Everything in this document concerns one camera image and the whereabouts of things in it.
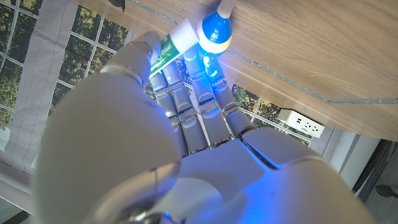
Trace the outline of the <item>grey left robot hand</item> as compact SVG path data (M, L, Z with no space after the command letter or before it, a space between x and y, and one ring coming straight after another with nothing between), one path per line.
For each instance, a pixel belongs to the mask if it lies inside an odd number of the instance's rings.
M122 47L69 92L42 135L37 223L374 223L314 151L272 128L183 157L144 93L160 37Z

